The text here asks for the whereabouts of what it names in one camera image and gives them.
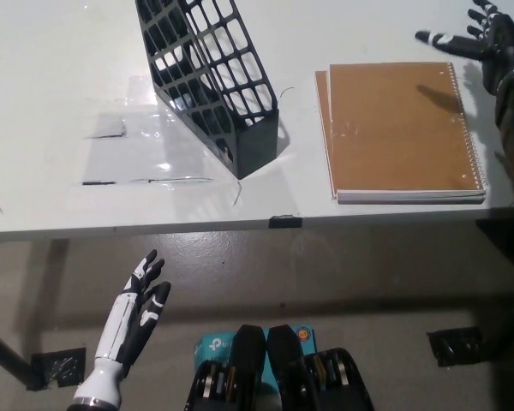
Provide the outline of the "white and black left hand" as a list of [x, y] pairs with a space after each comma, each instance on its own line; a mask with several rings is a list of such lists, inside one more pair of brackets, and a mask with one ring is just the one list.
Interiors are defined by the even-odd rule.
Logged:
[[158, 324], [171, 284], [152, 286], [164, 260], [153, 249], [135, 267], [112, 305], [94, 367], [77, 388], [70, 410], [118, 410], [122, 404], [120, 384], [128, 376]]

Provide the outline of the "black and white right hand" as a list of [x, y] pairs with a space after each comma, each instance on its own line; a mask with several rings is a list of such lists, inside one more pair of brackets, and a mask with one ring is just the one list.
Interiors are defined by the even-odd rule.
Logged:
[[502, 80], [514, 70], [514, 21], [489, 1], [475, 1], [468, 17], [468, 37], [419, 30], [415, 39], [446, 54], [481, 63], [482, 82], [487, 92], [498, 94]]

